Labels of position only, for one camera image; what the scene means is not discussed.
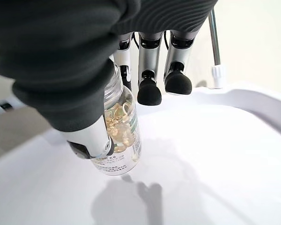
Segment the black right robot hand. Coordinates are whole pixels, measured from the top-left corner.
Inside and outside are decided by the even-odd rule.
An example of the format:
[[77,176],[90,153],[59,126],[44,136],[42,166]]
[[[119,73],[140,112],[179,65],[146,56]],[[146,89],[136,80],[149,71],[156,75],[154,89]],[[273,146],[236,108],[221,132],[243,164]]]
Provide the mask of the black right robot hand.
[[214,0],[0,0],[0,75],[86,159],[113,153],[104,89],[119,36],[195,34]]

